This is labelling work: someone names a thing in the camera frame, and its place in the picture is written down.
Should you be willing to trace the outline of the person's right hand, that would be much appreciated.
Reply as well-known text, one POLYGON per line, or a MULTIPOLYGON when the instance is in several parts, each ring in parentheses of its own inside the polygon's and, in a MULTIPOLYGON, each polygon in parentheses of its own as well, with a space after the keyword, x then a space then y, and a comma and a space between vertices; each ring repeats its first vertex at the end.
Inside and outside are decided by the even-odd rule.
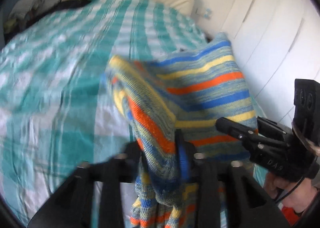
MULTIPOLYGON (((296 183, 277 177, 273 173, 267 173, 264 189, 274 199, 278 195, 278 189, 290 192, 295 185, 296 183)), ((282 204, 285 207, 293 208, 296 213, 300 214, 308 208, 317 192, 318 190, 312 186, 311 180, 306 178, 290 195, 282 200, 282 204)))

